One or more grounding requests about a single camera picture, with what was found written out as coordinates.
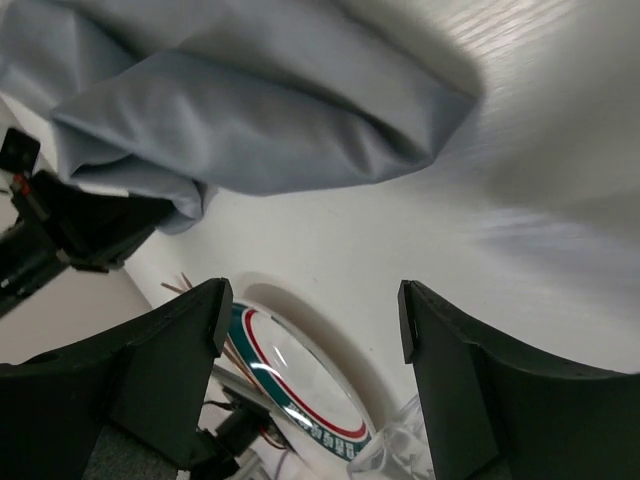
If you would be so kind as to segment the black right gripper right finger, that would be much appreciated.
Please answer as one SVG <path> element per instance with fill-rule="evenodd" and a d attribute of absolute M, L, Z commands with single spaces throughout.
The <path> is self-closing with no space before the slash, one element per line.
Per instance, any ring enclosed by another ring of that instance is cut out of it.
<path fill-rule="evenodd" d="M 420 282 L 398 292 L 439 479 L 635 479 L 639 378 L 530 346 Z"/>

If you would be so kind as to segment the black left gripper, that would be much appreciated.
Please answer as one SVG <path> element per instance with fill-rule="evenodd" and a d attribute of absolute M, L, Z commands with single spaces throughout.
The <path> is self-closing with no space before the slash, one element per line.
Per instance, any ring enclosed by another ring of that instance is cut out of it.
<path fill-rule="evenodd" d="M 83 191 L 36 168 L 40 143 L 8 127 L 1 143 L 1 181 L 17 212 L 1 232 L 1 313 L 12 312 L 68 268 L 119 270 L 174 212 L 172 202 Z"/>

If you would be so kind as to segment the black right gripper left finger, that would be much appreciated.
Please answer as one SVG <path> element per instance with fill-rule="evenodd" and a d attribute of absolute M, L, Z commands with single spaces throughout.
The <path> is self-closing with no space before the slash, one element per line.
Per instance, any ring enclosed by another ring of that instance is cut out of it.
<path fill-rule="evenodd" d="M 80 479 L 108 428 L 178 470 L 197 429 L 233 292 L 210 279 L 102 333 L 1 366 L 1 476 Z"/>

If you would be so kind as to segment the copper fork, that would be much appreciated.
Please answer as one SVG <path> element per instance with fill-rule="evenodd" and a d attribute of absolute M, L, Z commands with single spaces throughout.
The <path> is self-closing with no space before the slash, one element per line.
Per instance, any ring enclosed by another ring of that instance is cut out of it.
<path fill-rule="evenodd" d="M 160 286 L 178 295 L 181 295 L 194 287 L 193 283 L 184 272 L 181 272 L 176 276 L 173 283 L 161 282 Z"/>

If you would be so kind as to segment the clear plastic cup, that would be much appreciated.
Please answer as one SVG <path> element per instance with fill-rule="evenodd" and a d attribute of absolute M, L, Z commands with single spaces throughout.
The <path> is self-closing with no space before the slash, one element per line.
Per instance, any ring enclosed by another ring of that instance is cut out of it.
<path fill-rule="evenodd" d="M 349 462 L 347 473 L 350 479 L 436 478 L 418 395 Z"/>

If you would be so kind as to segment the white plate green red rim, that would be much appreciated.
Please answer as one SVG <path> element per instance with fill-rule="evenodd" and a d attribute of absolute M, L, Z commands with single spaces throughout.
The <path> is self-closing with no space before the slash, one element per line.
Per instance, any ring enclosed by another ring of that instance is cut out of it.
<path fill-rule="evenodd" d="M 371 441 L 373 422 L 356 390 L 292 322 L 236 300 L 228 338 L 261 391 L 325 451 L 351 461 Z"/>

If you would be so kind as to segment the grey cloth placemat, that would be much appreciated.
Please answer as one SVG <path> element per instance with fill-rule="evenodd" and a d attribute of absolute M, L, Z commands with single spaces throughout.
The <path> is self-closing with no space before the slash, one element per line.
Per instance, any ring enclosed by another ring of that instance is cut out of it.
<path fill-rule="evenodd" d="M 339 1 L 7 1 L 1 91 L 67 183 L 165 198 L 375 184 L 431 165 L 476 105 Z"/>

